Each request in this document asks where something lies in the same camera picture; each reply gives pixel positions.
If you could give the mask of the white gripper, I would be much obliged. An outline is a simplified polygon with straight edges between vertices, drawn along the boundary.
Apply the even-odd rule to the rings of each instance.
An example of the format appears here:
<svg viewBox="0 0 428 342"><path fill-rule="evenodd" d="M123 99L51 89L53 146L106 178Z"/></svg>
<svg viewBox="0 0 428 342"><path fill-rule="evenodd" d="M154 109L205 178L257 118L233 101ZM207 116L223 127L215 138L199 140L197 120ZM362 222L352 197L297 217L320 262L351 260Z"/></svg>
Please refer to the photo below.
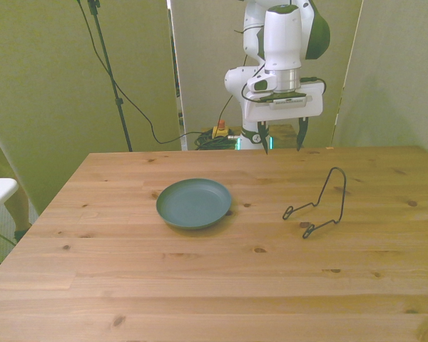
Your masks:
<svg viewBox="0 0 428 342"><path fill-rule="evenodd" d="M292 98L260 102L260 98L271 93L248 92L243 106L243 119L248 122L258 122L258 134L263 149L268 154L269 128L266 121L299 118L297 133L297 151L304 143L308 129L308 118L318 116L323 111L322 94L325 84L322 81L303 83L297 89L299 95Z"/></svg>

